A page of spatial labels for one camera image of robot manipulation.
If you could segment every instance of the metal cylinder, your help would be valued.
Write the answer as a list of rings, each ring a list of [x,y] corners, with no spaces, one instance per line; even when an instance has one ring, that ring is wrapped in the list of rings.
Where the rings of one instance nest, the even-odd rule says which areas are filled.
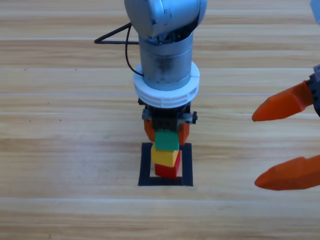
[[[144,82],[151,88],[172,91],[191,78],[193,33],[179,42],[153,44],[139,37]]]

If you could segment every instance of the red block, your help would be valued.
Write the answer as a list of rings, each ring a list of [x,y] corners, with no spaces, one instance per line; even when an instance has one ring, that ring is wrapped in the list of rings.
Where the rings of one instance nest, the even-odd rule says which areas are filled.
[[[180,167],[180,161],[181,161],[181,151],[179,150],[174,167],[168,167],[168,166],[162,166],[162,165],[156,164],[155,175],[162,178],[166,178],[166,179],[176,179],[178,175],[178,170]]]

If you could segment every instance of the white ring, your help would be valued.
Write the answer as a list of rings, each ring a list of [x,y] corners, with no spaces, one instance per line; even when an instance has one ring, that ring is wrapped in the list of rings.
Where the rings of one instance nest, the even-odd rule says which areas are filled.
[[[138,73],[142,72],[141,63],[136,68]],[[188,104],[199,92],[200,71],[197,65],[192,62],[190,81],[182,88],[172,91],[161,91],[149,87],[142,76],[133,74],[134,88],[138,97],[147,105],[172,109]]]

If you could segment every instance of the wooden floor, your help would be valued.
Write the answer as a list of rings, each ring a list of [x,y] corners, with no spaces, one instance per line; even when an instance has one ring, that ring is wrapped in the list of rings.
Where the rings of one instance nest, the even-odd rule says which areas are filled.
[[[124,46],[93,43],[129,22],[123,1],[0,0],[1,240],[320,239],[319,187],[254,186],[320,154],[319,117],[251,121],[320,64],[309,0],[208,1],[193,52],[194,187],[139,187],[148,139],[133,74]]]

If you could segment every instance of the yellow block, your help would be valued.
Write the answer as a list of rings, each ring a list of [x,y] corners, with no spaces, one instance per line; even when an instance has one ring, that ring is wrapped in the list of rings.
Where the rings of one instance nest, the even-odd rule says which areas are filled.
[[[154,164],[159,164],[169,168],[175,166],[179,150],[162,151],[157,150],[155,144],[151,148],[151,160]]]

